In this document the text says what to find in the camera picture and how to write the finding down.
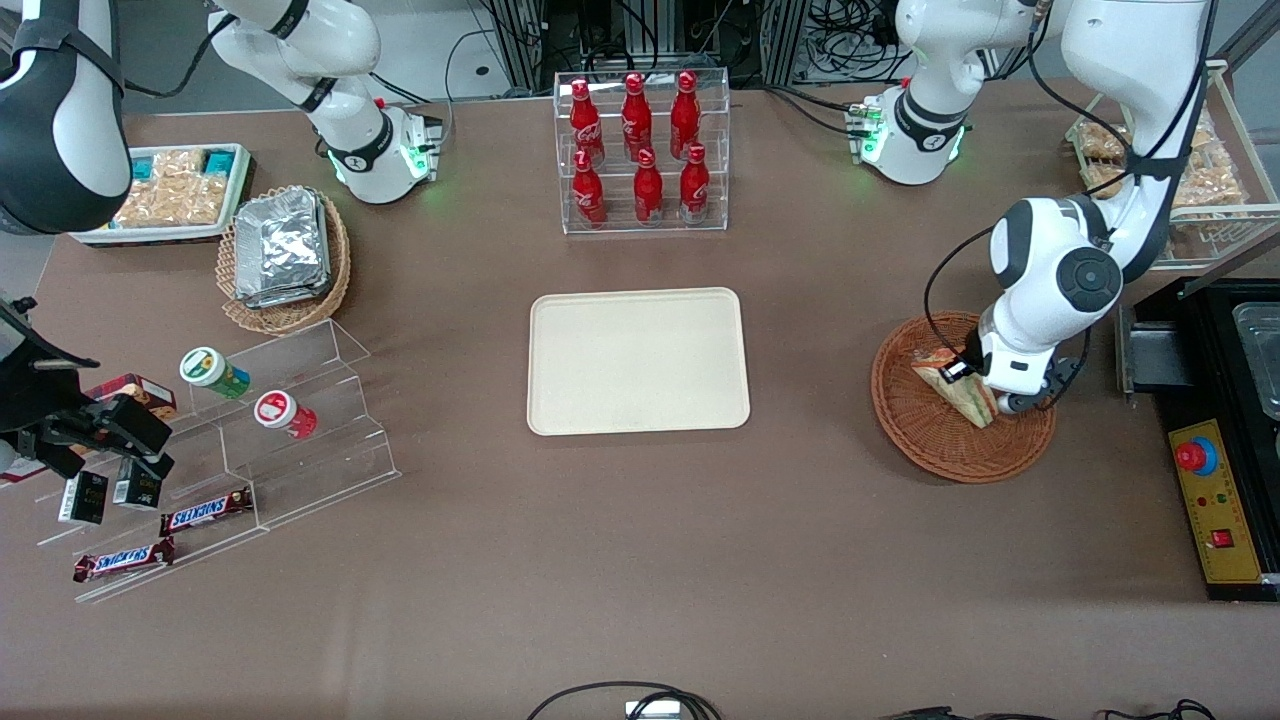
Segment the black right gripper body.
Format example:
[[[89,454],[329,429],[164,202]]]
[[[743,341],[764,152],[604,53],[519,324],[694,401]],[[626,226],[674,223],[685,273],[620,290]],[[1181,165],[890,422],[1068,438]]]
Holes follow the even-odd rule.
[[[95,368],[93,359],[70,361],[68,354],[49,354],[29,340],[3,340],[1,433],[54,427],[91,430],[87,407],[93,402],[81,391],[79,369]]]

